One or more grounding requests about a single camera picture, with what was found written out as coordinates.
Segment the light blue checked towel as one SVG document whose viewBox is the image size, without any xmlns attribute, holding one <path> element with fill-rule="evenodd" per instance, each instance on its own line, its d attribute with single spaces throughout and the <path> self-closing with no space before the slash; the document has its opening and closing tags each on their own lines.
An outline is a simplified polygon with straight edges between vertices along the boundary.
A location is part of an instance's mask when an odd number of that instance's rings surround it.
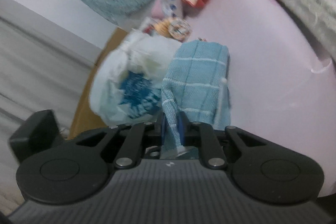
<svg viewBox="0 0 336 224">
<path fill-rule="evenodd" d="M 181 45 L 162 81 L 162 110 L 168 129 L 162 146 L 162 159 L 198 157 L 197 149 L 182 145 L 178 114 L 191 122 L 223 130 L 231 123 L 228 94 L 229 51 L 214 42 L 194 40 Z"/>
</svg>

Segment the white blue plastic bag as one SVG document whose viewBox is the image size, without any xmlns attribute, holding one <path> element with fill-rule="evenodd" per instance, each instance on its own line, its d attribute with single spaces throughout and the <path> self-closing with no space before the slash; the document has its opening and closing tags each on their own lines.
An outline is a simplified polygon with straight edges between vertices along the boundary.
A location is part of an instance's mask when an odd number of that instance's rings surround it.
<svg viewBox="0 0 336 224">
<path fill-rule="evenodd" d="M 108 125 L 153 121 L 161 110 L 162 81 L 181 42 L 139 30 L 129 33 L 96 74 L 97 112 Z"/>
</svg>

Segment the cardboard box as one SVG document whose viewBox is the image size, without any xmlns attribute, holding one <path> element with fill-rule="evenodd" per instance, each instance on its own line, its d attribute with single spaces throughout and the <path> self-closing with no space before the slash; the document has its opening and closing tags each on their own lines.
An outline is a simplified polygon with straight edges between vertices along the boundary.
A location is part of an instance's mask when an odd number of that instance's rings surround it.
<svg viewBox="0 0 336 224">
<path fill-rule="evenodd" d="M 99 101 L 100 95 L 94 95 L 94 92 L 96 91 L 94 81 L 96 79 L 96 74 L 99 72 L 106 57 L 122 43 L 127 34 L 128 32 L 123 29 L 119 27 L 116 28 L 95 61 L 79 99 L 70 127 L 68 140 L 76 138 L 82 132 L 106 127 L 106 124 L 102 121 L 100 116 L 96 114 L 96 101 Z"/>
</svg>

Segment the round patterned snack pack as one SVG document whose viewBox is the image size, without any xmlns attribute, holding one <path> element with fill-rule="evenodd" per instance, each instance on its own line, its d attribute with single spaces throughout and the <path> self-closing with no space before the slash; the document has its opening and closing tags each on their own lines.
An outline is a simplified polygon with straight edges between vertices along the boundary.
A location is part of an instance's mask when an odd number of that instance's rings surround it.
<svg viewBox="0 0 336 224">
<path fill-rule="evenodd" d="M 181 18 L 166 18 L 154 25 L 157 34 L 165 38 L 172 38 L 184 42 L 191 33 L 191 27 L 187 21 Z"/>
</svg>

